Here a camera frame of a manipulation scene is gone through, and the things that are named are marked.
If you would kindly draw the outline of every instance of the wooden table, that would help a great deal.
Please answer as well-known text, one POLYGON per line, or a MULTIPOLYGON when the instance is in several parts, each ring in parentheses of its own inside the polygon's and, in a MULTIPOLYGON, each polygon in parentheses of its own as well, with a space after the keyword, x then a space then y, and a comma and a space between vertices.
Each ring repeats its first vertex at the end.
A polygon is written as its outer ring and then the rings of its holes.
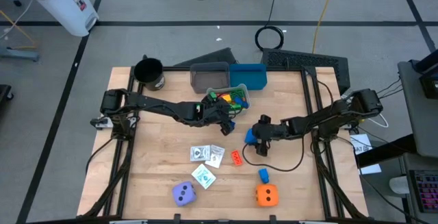
MULTIPOLYGON (((129 67, 112 69, 108 89, 126 88, 129 67)), ((317 68, 318 79, 329 86, 334 98, 339 91, 332 68, 317 68)), ((172 102, 200 101, 204 95, 194 94, 190 86, 190 72, 168 71, 164 73, 166 85, 162 90, 144 90, 143 95, 172 102)), ((313 110, 316 104, 308 77, 313 110)), ((329 93, 320 86, 324 106, 330 104, 329 93)), ((289 173, 268 169, 270 183, 279 189, 280 201, 273 208, 257 207, 255 188, 261 183, 259 167, 244 162, 234 166, 233 150, 242 150, 249 128, 261 114, 271 116, 273 123, 293 116, 306 116, 306 104, 299 72, 268 72, 268 85, 262 91, 250 91, 251 107, 246 114, 235 118, 235 130, 223 136, 218 125, 195 128, 175 122, 167 116, 141 112, 133 150, 129 185, 123 212, 124 219, 173 219, 181 214, 182 219, 233 219, 267 220, 275 214, 278 220, 323 220, 318 175, 313 154, 310 152, 310 135, 305 136, 305 156, 302 164, 289 173), (207 189, 191 176, 199 162, 190 162, 190 147, 194 145, 218 145, 225 148, 225 156, 219 169, 207 166, 217 180, 207 189), (198 199, 179 208, 172 198, 172 187, 191 181, 198 199)), ((98 131, 93 151, 110 137, 110 130, 98 131)), ((348 132, 339 136, 350 140, 348 132)), ((83 187, 78 214, 89 210, 108 184, 115 150, 115 142, 100 152, 91 162, 83 187)), ((355 164, 352 147, 342 140, 332 143, 333 156, 339 185, 359 211, 368 215, 365 199, 355 164)), ((289 169, 296 165, 301 155, 301 141, 281 140, 271 143, 267 158, 255 153, 253 147, 246 150, 251 162, 267 163, 289 169)), ((327 184, 332 215, 336 215, 333 193, 327 184)), ((115 213, 118 189, 115 190, 112 213, 115 213)))

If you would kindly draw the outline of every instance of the purple foam cube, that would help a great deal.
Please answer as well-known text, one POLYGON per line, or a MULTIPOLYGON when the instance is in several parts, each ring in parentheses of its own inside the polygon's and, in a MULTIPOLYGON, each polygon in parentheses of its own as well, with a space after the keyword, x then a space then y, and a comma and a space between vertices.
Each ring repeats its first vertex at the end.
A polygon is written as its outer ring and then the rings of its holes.
POLYGON ((183 182, 172 189, 173 199, 178 206, 184 206, 196 200, 196 192, 191 182, 183 182))

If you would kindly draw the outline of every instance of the yellow cable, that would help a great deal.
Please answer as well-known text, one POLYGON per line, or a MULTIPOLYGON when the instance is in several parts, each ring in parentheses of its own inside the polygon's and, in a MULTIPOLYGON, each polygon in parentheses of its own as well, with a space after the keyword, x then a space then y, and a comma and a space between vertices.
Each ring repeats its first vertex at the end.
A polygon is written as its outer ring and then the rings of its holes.
POLYGON ((324 5, 324 9, 323 9, 323 11, 321 13, 320 20, 318 21, 318 25, 316 25, 315 36, 313 37, 312 53, 315 53, 316 38, 318 37, 318 30, 320 29, 321 21, 324 18, 324 15, 326 14, 327 5, 329 4, 329 1, 330 0, 326 0, 326 4, 324 5))
POLYGON ((8 20, 11 24, 12 24, 12 28, 17 28, 17 30, 19 30, 23 35, 25 35, 27 37, 27 39, 29 39, 32 42, 32 46, 23 46, 23 47, 15 47, 13 49, 36 49, 36 42, 34 41, 34 39, 32 39, 26 32, 24 32, 14 21, 12 21, 12 19, 10 19, 2 10, 0 10, 0 14, 3 15, 6 20, 8 20))

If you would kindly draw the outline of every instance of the white trash can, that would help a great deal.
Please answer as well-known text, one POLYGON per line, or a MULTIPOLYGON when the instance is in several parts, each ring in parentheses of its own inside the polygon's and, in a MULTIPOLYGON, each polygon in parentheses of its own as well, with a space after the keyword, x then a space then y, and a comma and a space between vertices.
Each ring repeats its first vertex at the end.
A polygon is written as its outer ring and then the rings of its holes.
POLYGON ((99 19, 90 0, 37 0, 74 36, 87 36, 99 19))

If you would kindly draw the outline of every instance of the black mug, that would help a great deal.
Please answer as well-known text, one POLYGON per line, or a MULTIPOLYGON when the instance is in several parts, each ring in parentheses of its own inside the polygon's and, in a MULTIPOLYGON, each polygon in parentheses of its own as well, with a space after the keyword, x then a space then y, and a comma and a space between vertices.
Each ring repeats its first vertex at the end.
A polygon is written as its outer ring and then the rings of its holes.
POLYGON ((143 60, 136 64, 134 77, 144 84, 148 90, 159 90, 164 86, 163 64, 161 61, 143 56, 143 60))

